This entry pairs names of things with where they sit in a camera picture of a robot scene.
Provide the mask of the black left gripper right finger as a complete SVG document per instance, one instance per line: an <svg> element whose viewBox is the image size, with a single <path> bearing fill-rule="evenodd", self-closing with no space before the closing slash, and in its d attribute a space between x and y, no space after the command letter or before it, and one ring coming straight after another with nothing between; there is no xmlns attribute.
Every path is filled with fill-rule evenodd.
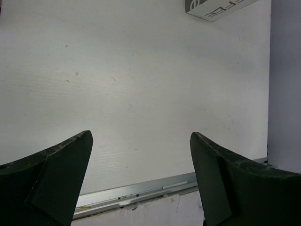
<svg viewBox="0 0 301 226"><path fill-rule="evenodd" d="M206 226L300 225L300 174L252 161L198 132L190 150Z"/></svg>

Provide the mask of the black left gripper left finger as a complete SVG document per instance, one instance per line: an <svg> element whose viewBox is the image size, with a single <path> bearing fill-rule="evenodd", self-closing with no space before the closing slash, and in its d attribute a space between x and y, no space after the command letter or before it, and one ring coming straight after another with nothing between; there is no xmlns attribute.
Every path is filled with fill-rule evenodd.
<svg viewBox="0 0 301 226"><path fill-rule="evenodd" d="M2 226L71 225L93 146L86 130L0 167Z"/></svg>

